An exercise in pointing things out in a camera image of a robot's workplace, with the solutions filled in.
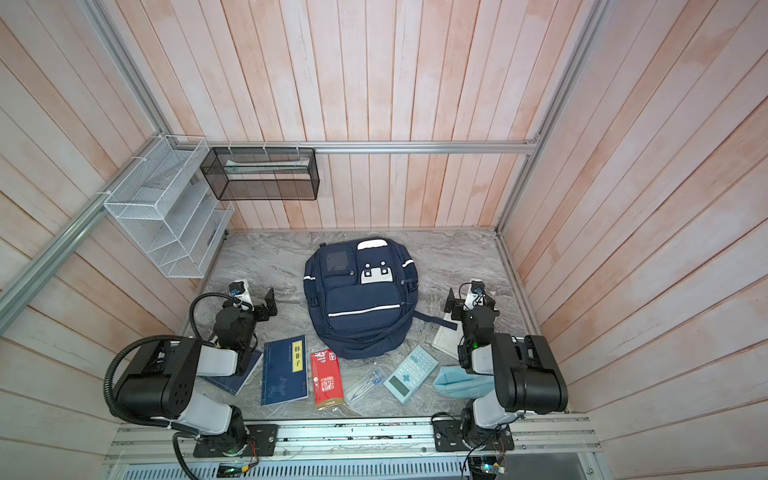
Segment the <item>white notebook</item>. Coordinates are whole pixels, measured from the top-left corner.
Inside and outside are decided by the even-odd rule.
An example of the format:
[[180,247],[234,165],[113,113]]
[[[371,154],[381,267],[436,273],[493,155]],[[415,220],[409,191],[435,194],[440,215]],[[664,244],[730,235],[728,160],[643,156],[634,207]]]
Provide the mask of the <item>white notebook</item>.
[[459,360],[458,347],[463,339],[463,327],[457,322],[450,321],[450,324],[453,324],[454,328],[438,327],[431,345],[454,360]]

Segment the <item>blue book yellow label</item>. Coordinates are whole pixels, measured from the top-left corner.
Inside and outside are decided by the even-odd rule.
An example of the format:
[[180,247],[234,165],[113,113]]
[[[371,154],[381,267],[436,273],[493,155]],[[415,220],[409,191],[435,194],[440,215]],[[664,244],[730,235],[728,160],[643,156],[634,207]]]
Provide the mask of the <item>blue book yellow label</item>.
[[276,405],[308,395],[304,335],[265,344],[261,405]]

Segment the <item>dark blue book underneath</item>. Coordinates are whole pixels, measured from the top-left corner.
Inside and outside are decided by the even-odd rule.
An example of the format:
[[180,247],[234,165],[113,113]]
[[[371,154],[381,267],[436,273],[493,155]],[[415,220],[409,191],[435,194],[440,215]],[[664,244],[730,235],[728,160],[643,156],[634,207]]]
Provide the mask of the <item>dark blue book underneath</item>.
[[263,352],[259,349],[255,349],[242,375],[234,375],[228,377],[203,376],[202,379],[230,395],[237,396],[242,391],[243,387],[251,380],[255,373],[256,367],[262,362],[262,359]]

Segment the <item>navy blue student backpack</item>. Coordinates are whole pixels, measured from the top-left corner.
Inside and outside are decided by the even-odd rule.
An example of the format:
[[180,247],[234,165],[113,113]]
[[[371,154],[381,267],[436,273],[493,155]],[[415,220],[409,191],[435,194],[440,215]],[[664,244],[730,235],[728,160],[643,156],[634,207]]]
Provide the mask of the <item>navy blue student backpack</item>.
[[418,270],[407,248],[385,237],[323,243],[307,260],[303,277],[318,337],[348,360],[396,349],[415,318],[457,329],[417,310],[418,286]]

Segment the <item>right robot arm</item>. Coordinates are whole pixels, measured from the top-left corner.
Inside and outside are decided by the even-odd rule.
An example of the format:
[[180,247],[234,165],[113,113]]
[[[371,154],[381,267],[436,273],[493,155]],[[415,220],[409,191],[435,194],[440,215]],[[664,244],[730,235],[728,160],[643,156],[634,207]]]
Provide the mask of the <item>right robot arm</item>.
[[494,442],[504,426],[524,417],[564,412],[566,382],[545,337],[513,336],[495,330],[500,312],[481,281],[465,296],[449,292],[444,311],[460,323],[459,364],[470,374],[490,376],[493,390],[469,401],[462,411],[462,440],[471,447]]

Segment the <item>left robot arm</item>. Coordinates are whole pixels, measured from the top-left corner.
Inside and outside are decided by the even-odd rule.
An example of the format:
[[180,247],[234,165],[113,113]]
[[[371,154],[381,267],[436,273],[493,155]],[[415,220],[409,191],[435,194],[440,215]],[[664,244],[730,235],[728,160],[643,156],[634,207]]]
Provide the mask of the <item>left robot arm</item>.
[[204,454],[240,456],[256,446],[241,410],[195,390],[199,378],[248,380],[261,358],[256,326],[278,314],[273,289],[250,301],[247,283],[206,292],[189,307],[191,336],[154,335],[124,347],[109,364],[103,396],[131,424],[169,428],[202,444]]

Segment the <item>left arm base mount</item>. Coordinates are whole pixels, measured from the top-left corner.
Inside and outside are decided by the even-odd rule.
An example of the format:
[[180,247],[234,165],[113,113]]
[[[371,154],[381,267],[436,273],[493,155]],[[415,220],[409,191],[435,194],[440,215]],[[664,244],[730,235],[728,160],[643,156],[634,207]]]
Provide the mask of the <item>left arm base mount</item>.
[[194,458],[270,457],[278,438],[277,424],[243,424],[215,436],[202,436],[194,447]]

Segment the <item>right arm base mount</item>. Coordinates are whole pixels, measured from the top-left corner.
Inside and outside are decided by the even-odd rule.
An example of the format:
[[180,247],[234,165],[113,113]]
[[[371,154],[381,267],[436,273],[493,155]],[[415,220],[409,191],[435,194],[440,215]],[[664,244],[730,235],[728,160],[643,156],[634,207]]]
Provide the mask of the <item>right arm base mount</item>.
[[470,419],[457,419],[441,412],[430,418],[430,425],[438,452],[505,452],[515,449],[508,424],[484,429],[473,424]]

